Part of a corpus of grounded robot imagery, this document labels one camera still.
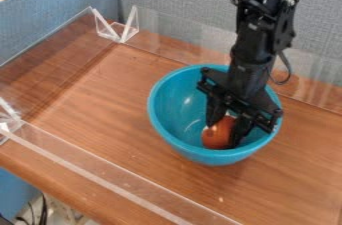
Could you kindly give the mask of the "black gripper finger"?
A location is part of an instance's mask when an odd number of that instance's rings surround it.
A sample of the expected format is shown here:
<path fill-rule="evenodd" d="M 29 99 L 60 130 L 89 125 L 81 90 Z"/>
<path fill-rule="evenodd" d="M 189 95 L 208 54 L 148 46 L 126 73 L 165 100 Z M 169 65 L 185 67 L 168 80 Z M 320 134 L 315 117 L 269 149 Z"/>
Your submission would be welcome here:
<path fill-rule="evenodd" d="M 248 115 L 240 114 L 231 128 L 229 133 L 229 148 L 236 148 L 241 139 L 247 136 L 253 127 L 252 119 Z"/>
<path fill-rule="evenodd" d="M 225 115 L 227 106 L 223 95 L 209 95 L 205 107 L 205 125 L 211 127 Z"/>

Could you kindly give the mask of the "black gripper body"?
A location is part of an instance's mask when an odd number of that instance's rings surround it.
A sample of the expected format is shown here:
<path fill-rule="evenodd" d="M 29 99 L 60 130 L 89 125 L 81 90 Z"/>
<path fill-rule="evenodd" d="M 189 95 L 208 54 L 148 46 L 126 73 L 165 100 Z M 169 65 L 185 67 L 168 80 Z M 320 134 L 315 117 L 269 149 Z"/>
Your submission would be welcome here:
<path fill-rule="evenodd" d="M 253 127 L 267 133 L 273 131 L 283 114 L 271 93 L 265 90 L 273 61 L 273 57 L 268 57 L 263 62 L 247 62 L 233 58 L 229 66 L 221 70 L 204 66 L 200 68 L 200 80 L 196 85 L 207 97 L 223 95 L 227 111 L 232 111 L 236 117 L 240 114 L 248 115 Z"/>

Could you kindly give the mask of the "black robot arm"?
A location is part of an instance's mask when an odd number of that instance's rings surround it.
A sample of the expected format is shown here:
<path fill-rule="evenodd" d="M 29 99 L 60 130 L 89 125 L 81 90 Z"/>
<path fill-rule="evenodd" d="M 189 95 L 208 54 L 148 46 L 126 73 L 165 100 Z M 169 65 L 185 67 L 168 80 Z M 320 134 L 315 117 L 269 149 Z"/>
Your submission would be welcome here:
<path fill-rule="evenodd" d="M 293 15 L 299 0 L 231 0 L 236 6 L 236 41 L 224 71 L 204 67 L 197 89 L 207 96 L 203 145 L 236 147 L 253 128 L 275 129 L 283 111 L 265 85 L 276 59 L 295 37 Z"/>

